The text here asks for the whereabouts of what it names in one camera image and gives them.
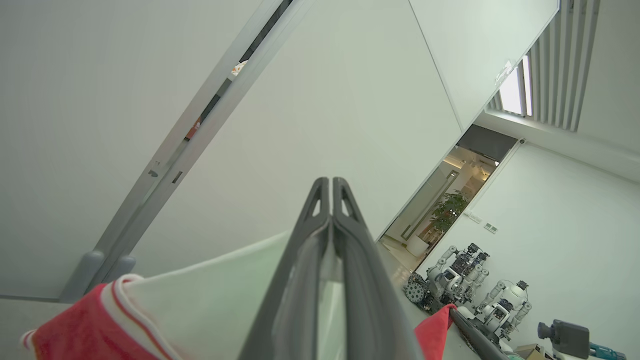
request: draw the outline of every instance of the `towel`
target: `towel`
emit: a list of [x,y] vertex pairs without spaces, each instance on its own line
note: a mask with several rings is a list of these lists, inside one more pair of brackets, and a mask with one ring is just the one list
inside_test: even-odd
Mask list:
[[442,360],[444,345],[447,342],[447,331],[453,323],[453,319],[449,317],[449,309],[452,308],[456,309],[456,306],[446,305],[437,313],[424,319],[413,330],[425,360]]

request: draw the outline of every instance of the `doorway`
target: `doorway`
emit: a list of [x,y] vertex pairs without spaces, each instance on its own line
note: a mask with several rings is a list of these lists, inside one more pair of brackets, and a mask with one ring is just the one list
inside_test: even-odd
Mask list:
[[387,228],[380,243],[414,271],[462,216],[515,142],[472,126]]

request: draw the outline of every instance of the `white cloth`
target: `white cloth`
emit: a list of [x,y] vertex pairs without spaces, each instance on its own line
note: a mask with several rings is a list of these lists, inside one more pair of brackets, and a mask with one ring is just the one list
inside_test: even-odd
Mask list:
[[[171,357],[237,359],[289,236],[282,233],[148,279],[125,275],[115,284],[125,307],[148,319]],[[116,318],[118,311],[105,304]],[[342,283],[327,282],[319,305],[319,359],[345,358],[344,315]],[[135,328],[125,318],[116,321],[124,329]]]

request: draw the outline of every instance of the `green plant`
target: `green plant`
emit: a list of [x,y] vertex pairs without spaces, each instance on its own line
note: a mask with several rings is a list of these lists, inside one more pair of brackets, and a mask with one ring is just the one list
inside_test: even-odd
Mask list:
[[467,205],[469,205],[469,200],[460,190],[456,190],[455,193],[444,194],[442,201],[436,204],[436,209],[433,210],[431,224],[435,229],[444,233],[449,230]]

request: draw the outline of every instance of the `wall outlet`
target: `wall outlet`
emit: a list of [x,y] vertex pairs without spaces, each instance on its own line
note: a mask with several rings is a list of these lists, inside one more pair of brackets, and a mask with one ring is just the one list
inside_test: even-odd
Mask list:
[[492,232],[492,233],[494,233],[494,234],[498,231],[498,228],[497,228],[497,227],[495,227],[494,225],[491,225],[491,224],[489,224],[489,223],[486,223],[486,224],[484,225],[484,228],[485,228],[485,229],[487,229],[487,230],[489,230],[489,231],[491,231],[491,232]]
[[471,211],[466,212],[466,214],[471,220],[477,222],[478,224],[482,222],[482,218],[472,213]]

